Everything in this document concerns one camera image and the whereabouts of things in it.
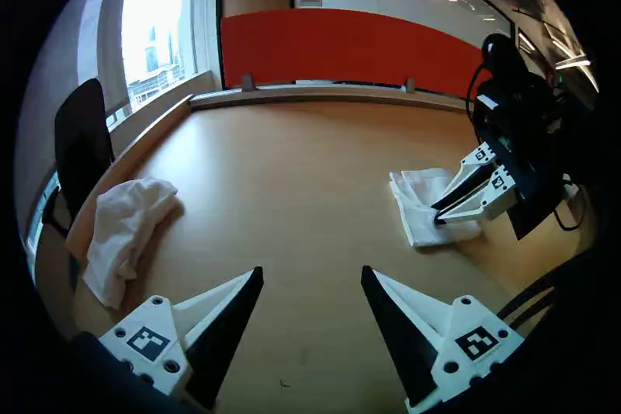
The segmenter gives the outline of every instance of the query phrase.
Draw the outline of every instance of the wooden table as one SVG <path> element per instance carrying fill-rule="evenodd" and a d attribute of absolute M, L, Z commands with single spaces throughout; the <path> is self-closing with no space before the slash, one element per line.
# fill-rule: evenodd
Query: wooden table
<path fill-rule="evenodd" d="M 553 218 L 518 243 L 503 215 L 471 242 L 411 248 L 388 172 L 455 170 L 476 145 L 463 114 L 422 108 L 280 103 L 191 113 L 135 173 L 170 181 L 182 207 L 156 230 L 122 311 L 104 309 L 80 282 L 78 326 L 100 335 L 152 294 L 175 303 L 261 265 L 265 286 L 219 412 L 404 412 L 359 284 L 363 265 L 447 302 L 473 294 L 497 311 L 578 245 L 579 232 L 562 232 Z"/>

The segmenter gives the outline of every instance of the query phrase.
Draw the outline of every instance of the black office chair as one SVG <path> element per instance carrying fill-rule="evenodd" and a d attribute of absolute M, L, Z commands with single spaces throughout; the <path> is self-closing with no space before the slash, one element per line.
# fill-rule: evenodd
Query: black office chair
<path fill-rule="evenodd" d="M 95 184 L 114 162 L 112 141 L 106 126 L 103 90 L 97 79 L 89 79 L 80 85 L 57 111 L 54 150 L 58 181 L 72 224 Z M 68 229 L 54 217 L 59 191 L 56 188 L 50 195 L 41 221 L 66 238 Z M 74 290 L 79 271 L 79 262 L 70 256 L 69 280 Z"/>

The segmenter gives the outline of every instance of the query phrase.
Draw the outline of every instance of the ceiling light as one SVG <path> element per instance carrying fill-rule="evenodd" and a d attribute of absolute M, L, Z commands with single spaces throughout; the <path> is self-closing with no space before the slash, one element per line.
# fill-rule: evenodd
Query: ceiling light
<path fill-rule="evenodd" d="M 574 61 L 573 63 L 562 64 L 557 66 L 557 69 L 573 68 L 574 66 L 589 66 L 591 62 L 589 60 Z"/>
<path fill-rule="evenodd" d="M 575 58 L 575 55 L 573 53 L 570 52 L 569 48 L 565 47 L 561 42 L 559 42 L 558 40 L 552 40 L 552 43 L 554 43 L 554 45 L 557 46 L 557 48 L 562 51 L 563 53 L 565 53 L 569 58 Z"/>
<path fill-rule="evenodd" d="M 532 51 L 535 51 L 535 47 L 532 43 L 529 42 L 529 40 L 524 36 L 523 33 L 520 32 L 518 35 L 519 38 L 522 39 L 522 42 L 524 42 L 528 46 L 528 48 L 530 48 Z"/>

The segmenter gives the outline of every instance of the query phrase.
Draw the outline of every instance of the red panel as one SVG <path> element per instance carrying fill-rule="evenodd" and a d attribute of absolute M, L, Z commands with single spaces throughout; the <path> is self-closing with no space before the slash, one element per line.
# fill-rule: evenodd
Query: red panel
<path fill-rule="evenodd" d="M 222 19 L 226 84 L 296 79 L 381 82 L 465 96 L 480 50 L 403 19 L 344 9 L 281 9 Z M 477 82 L 489 78 L 481 73 Z"/>

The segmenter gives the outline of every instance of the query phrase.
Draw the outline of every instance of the crumpled white towel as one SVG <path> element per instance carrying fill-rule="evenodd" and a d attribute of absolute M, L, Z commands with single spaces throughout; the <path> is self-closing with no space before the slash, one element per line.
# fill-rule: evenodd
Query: crumpled white towel
<path fill-rule="evenodd" d="M 436 209 L 431 208 L 453 179 L 442 168 L 390 173 L 390 188 L 401 210 L 401 220 L 410 245 L 449 244 L 478 236 L 479 224 L 474 221 L 434 225 Z"/>
<path fill-rule="evenodd" d="M 105 306 L 118 309 L 126 280 L 155 226 L 175 206 L 177 189 L 155 178 L 133 179 L 97 197 L 95 230 L 83 279 Z"/>

